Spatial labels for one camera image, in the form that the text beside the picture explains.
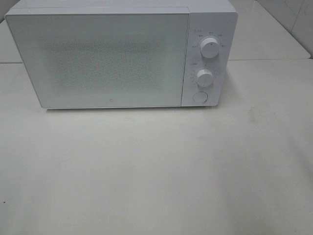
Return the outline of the round white door button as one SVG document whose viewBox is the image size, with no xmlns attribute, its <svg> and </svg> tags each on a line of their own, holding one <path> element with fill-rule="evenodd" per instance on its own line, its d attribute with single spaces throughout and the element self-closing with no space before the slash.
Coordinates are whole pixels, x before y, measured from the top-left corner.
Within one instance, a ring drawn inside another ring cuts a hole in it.
<svg viewBox="0 0 313 235">
<path fill-rule="evenodd" d="M 208 94 L 206 92 L 197 92 L 193 95 L 193 101 L 198 104 L 204 104 L 208 99 Z"/>
</svg>

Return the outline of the white dial knob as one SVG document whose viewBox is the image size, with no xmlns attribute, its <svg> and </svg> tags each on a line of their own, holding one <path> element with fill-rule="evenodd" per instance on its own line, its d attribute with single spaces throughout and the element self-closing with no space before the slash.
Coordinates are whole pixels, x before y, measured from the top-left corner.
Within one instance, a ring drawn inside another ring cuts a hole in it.
<svg viewBox="0 0 313 235">
<path fill-rule="evenodd" d="M 206 37 L 200 42 L 200 51 L 204 58 L 214 58 L 219 54 L 220 41 L 213 36 Z"/>
<path fill-rule="evenodd" d="M 200 87 L 208 87 L 214 82 L 214 75 L 210 70 L 200 70 L 196 75 L 196 83 Z"/>
</svg>

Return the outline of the white microwave door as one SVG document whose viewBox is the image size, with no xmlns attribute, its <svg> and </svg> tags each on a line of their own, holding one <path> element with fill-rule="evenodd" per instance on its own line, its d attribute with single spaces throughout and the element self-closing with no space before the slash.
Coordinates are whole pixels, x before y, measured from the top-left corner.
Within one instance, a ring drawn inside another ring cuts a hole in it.
<svg viewBox="0 0 313 235">
<path fill-rule="evenodd" d="M 7 17 L 47 109 L 179 106 L 188 21 L 188 14 Z"/>
</svg>

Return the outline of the white microwave oven body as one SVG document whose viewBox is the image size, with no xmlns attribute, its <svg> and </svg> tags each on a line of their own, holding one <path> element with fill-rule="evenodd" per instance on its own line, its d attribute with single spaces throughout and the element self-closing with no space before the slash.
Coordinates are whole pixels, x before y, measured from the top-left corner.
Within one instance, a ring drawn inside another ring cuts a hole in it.
<svg viewBox="0 0 313 235">
<path fill-rule="evenodd" d="M 31 15 L 153 15 L 153 14 L 188 14 L 188 29 L 185 50 L 183 87 L 181 103 L 178 107 L 215 106 L 219 102 L 223 85 L 225 67 L 227 65 L 230 46 L 232 44 L 237 13 L 234 10 L 215 12 L 192 12 L 188 7 L 53 7 L 53 8 L 15 8 L 8 16 Z M 206 37 L 216 37 L 220 41 L 219 54 L 211 59 L 204 58 L 200 51 L 200 42 Z M 208 87 L 200 87 L 196 83 L 196 75 L 200 70 L 210 70 L 214 82 Z M 206 92 L 208 99 L 204 104 L 193 101 L 197 92 Z"/>
</svg>

